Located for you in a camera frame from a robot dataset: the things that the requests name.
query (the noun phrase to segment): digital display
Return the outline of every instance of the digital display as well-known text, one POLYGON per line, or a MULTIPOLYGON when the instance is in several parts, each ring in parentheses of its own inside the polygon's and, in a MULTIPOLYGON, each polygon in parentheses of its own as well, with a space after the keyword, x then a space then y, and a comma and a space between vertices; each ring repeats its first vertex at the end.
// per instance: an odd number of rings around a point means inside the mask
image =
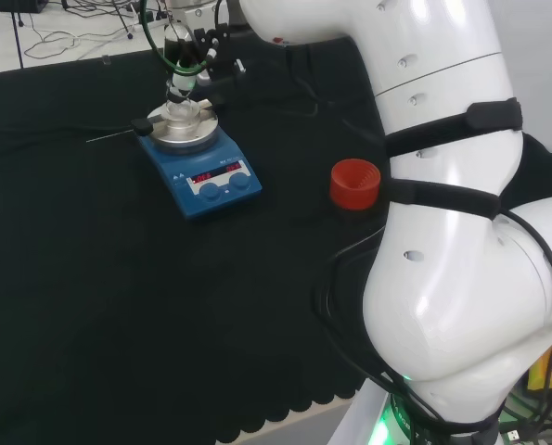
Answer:
POLYGON ((240 162, 233 162, 232 164, 224 165, 222 167, 218 167, 217 169, 210 170, 209 172, 204 172, 200 174, 196 174, 195 176, 191 176, 191 181, 193 184, 199 184, 203 181, 207 181, 208 179, 215 178, 216 176, 220 176, 221 174, 230 173, 235 170, 242 169, 240 162))

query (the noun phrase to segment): black strap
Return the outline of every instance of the black strap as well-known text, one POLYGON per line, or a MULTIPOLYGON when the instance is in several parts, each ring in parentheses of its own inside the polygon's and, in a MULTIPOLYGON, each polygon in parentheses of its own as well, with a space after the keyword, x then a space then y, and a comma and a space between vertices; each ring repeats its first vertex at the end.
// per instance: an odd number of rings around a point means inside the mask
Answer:
POLYGON ((500 408, 490 415, 489 417, 486 417, 484 420, 481 420, 480 422, 475 422, 472 424, 458 424, 455 422, 442 422, 439 420, 434 420, 430 417, 424 417, 422 415, 418 415, 415 413, 410 413, 416 420, 416 423, 423 427, 424 429, 428 429, 429 431, 436 432, 437 434, 444 434, 446 436, 453 436, 455 434, 468 434, 468 433, 483 433, 486 431, 496 431, 495 426, 498 423, 498 418, 500 417, 500 413, 502 412, 503 408, 505 407, 506 400, 502 402, 500 405, 500 408))
POLYGON ((500 197, 473 188, 392 178, 386 185, 390 201, 400 204, 462 211, 490 220, 500 212, 500 197))
POLYGON ((431 146, 440 146, 469 137, 504 130, 521 130, 523 115, 515 97, 502 102, 480 102, 469 106, 463 114, 426 122, 385 138, 390 158, 431 146))

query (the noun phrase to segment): white floor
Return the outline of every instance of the white floor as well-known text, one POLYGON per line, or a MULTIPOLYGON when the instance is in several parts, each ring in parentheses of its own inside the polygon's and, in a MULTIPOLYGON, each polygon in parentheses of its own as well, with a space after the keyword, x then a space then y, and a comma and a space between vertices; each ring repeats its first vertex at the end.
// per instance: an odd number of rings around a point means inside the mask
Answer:
MULTIPOLYGON (((31 17, 28 14, 21 14, 21 17, 24 26, 18 28, 18 35, 23 52, 40 42, 41 38, 32 30, 31 17)), ((87 32, 103 35, 116 33, 111 36, 85 35, 76 44, 75 48, 68 49, 63 54, 50 58, 38 59, 22 54, 25 68, 149 49, 148 41, 142 31, 135 32, 133 34, 134 38, 131 40, 127 38, 127 33, 123 29, 119 17, 107 15, 83 19, 66 12, 61 5, 49 4, 41 14, 32 14, 32 19, 34 21, 34 28, 43 37, 52 31, 71 32, 75 35, 87 32)), ((128 18, 124 19, 128 26, 133 22, 128 18)), ((163 46, 163 25, 165 23, 166 20, 161 20, 153 21, 149 24, 154 41, 159 46, 163 46)), ((53 43, 39 44, 33 50, 30 50, 28 54, 33 57, 47 57, 59 53, 65 47, 72 44, 72 39, 69 35, 55 34, 47 39, 55 40, 61 37, 67 38, 53 43)), ((0 71, 17 70, 18 68, 18 50, 11 15, 0 12, 0 71)))

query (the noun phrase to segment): black cloth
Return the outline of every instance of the black cloth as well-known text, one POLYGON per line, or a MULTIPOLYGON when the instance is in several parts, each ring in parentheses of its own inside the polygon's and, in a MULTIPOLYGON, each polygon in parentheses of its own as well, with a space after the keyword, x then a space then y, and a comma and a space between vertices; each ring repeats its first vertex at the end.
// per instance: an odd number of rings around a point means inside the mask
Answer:
MULTIPOLYGON (((263 192, 197 222, 130 133, 85 143, 11 131, 145 116, 164 81, 149 52, 0 74, 0 445, 213 444, 360 387, 309 290, 328 256, 385 220, 384 202, 335 210, 331 167, 358 157, 387 174, 383 147, 349 132, 341 110, 296 116, 312 104, 283 54, 252 39, 238 47, 261 75, 212 94, 263 192)), ((344 97, 370 97, 347 42, 316 47, 315 60, 331 98, 340 84, 344 97), (319 68, 334 57, 344 70, 319 68)), ((371 100, 343 113, 377 121, 371 100)), ((552 156, 526 142, 512 205, 552 195, 552 156)))

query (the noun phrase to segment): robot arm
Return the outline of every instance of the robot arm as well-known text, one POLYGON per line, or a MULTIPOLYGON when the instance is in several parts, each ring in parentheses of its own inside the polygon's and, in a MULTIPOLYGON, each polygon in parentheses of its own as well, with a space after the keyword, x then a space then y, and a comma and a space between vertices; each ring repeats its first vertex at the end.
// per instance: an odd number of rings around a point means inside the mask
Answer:
MULTIPOLYGON (((250 26, 276 45, 352 37, 386 134, 513 96, 484 0, 240 4, 250 26)), ((521 151, 521 132, 490 133, 392 158, 392 177, 500 196, 521 151)), ((552 220, 552 202, 534 210, 552 220)), ((392 203, 364 316, 381 357, 424 401, 445 420, 478 422, 552 345, 552 273, 516 224, 392 203)))

